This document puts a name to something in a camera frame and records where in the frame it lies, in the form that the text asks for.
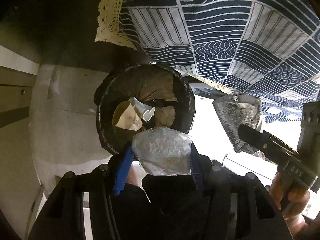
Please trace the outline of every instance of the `lace trim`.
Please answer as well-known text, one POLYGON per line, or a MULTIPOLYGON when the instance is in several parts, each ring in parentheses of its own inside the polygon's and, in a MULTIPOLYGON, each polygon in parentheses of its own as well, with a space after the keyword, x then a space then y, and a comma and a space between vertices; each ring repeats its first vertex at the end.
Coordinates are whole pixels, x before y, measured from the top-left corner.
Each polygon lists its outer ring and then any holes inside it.
POLYGON ((135 49, 128 37, 119 32, 119 16, 123 0, 100 0, 97 36, 94 41, 112 42, 135 49))
POLYGON ((188 75, 196 78, 197 80, 200 80, 201 82, 203 82, 203 83, 205 83, 205 84, 207 84, 207 85, 209 85, 209 86, 211 86, 211 87, 213 87, 213 88, 215 88, 217 90, 220 90, 220 91, 222 91, 222 92, 224 92, 226 94, 231 94, 233 92, 230 88, 228 88, 225 85, 222 85, 219 82, 210 80, 208 78, 204 78, 204 77, 200 77, 200 76, 194 75, 191 72, 187 72, 187 73, 188 73, 188 75))

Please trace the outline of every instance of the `fingers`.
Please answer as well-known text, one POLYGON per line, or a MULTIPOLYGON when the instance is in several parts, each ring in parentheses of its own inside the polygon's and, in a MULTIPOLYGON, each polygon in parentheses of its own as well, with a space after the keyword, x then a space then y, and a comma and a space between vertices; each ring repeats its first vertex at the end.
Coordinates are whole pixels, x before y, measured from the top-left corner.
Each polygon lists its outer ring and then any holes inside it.
POLYGON ((307 190, 305 188, 294 188, 288 194, 288 200, 292 202, 304 202, 309 201, 310 192, 307 194, 307 190))
POLYGON ((298 216, 303 212, 310 199, 310 192, 304 188, 295 188, 289 192, 288 199, 294 202, 294 205, 284 216, 285 220, 298 216))
POLYGON ((278 209, 280 210, 281 209, 280 201, 284 196, 282 185, 281 185, 281 173, 279 172, 276 173, 272 181, 271 187, 269 189, 269 194, 273 199, 273 201, 275 202, 278 209))

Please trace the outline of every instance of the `brown paper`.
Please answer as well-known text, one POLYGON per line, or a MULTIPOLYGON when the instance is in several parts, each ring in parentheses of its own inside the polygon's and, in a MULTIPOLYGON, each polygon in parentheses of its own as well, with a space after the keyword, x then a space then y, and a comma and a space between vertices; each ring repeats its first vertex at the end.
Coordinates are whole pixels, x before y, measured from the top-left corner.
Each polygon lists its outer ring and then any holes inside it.
POLYGON ((142 127, 142 120, 129 101, 121 102, 113 113, 112 125, 137 131, 142 127))

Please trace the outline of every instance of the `hand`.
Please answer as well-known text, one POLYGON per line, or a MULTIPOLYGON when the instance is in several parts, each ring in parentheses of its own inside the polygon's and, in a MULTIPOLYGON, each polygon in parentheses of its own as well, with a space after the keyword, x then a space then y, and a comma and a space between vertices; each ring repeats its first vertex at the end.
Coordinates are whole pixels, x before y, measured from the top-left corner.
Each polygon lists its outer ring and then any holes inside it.
MULTIPOLYGON (((284 192, 282 190, 281 173, 276 173, 269 189, 269 194, 280 210, 280 201, 284 197, 284 192)), ((296 236, 298 233, 308 227, 301 213, 305 209, 309 199, 310 192, 304 188, 294 188, 288 194, 288 200, 294 202, 294 205, 284 216, 284 219, 293 236, 296 236)))

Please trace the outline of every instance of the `cream lace doily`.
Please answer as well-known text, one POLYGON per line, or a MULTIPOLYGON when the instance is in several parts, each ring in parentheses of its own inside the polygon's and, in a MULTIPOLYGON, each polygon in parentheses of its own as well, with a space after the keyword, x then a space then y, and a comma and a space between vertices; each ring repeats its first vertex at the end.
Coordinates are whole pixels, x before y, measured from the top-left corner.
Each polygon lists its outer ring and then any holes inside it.
POLYGON ((123 0, 100 0, 97 36, 95 41, 112 42, 135 49, 124 33, 119 32, 119 15, 123 0))

